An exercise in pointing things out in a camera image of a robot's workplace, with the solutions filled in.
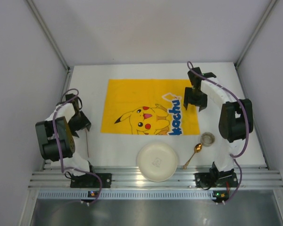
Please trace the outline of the yellow Pikachu cloth placemat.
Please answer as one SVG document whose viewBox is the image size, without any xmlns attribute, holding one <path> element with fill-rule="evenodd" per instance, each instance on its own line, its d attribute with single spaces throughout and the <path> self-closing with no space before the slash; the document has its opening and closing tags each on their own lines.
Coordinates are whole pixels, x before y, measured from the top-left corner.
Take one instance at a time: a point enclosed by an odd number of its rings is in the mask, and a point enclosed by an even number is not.
<svg viewBox="0 0 283 226">
<path fill-rule="evenodd" d="M 109 80 L 102 133 L 130 135 L 198 135 L 196 107 L 185 108 L 189 80 Z"/>
</svg>

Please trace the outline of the thin brown fork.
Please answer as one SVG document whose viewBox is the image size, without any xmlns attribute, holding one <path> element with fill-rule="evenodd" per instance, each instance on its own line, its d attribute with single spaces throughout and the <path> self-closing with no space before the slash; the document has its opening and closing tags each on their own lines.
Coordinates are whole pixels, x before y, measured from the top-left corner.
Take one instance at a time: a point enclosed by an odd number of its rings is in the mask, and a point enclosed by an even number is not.
<svg viewBox="0 0 283 226">
<path fill-rule="evenodd" d="M 85 129 L 85 136 L 86 136 L 86 149 L 87 149 L 87 157 L 90 157 L 89 153 L 89 142 L 88 142 L 88 129 Z"/>
</svg>

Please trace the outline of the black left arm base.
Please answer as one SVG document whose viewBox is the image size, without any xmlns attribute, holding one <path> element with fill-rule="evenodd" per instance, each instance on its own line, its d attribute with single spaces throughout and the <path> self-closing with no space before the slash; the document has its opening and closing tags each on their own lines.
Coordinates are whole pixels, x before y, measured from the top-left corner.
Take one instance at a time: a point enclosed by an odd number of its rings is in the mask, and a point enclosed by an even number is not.
<svg viewBox="0 0 283 226">
<path fill-rule="evenodd" d="M 112 174 L 111 173 L 97 173 L 96 174 L 102 181 L 102 188 L 111 188 Z M 71 180 L 71 188 L 100 188 L 100 180 L 90 174 L 82 176 L 69 175 L 66 176 Z"/>
</svg>

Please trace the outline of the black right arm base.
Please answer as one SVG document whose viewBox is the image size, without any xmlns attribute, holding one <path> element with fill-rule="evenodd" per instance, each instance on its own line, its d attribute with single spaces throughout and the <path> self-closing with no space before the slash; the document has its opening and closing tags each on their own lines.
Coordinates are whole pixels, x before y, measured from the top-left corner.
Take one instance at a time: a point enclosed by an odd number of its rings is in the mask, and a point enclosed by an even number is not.
<svg viewBox="0 0 283 226">
<path fill-rule="evenodd" d="M 208 172 L 195 173 L 194 175 L 196 187 L 204 190 L 215 187 L 226 188 L 227 186 L 231 188 L 238 185 L 237 175 L 233 168 L 228 171 L 219 171 L 215 163 L 212 163 Z"/>
</svg>

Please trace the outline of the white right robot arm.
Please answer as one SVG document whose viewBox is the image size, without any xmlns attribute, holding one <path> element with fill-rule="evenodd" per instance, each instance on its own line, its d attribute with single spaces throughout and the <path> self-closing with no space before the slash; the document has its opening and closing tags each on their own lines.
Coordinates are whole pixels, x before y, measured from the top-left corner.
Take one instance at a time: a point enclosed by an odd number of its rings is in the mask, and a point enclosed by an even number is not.
<svg viewBox="0 0 283 226">
<path fill-rule="evenodd" d="M 207 108 L 211 99 L 221 110 L 218 129 L 223 138 L 216 149 L 212 168 L 218 172 L 233 169 L 234 159 L 246 151 L 249 135 L 253 131 L 253 109 L 249 99 L 239 99 L 233 92 L 219 84 L 212 73 L 202 73 L 199 67 L 189 66 L 191 87 L 184 91 L 184 108 L 193 105 L 200 111 Z"/>
</svg>

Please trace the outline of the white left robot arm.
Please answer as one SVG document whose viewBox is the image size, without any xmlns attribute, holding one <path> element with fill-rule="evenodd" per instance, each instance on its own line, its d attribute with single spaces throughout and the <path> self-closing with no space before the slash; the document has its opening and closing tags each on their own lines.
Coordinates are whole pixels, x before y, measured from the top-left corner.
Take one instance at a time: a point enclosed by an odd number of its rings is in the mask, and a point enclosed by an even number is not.
<svg viewBox="0 0 283 226">
<path fill-rule="evenodd" d="M 44 160 L 58 162 L 63 173 L 77 177 L 91 174 L 92 164 L 76 152 L 75 138 L 79 138 L 79 131 L 89 131 L 92 124 L 82 111 L 80 97 L 64 96 L 53 113 L 35 125 L 41 156 Z"/>
</svg>

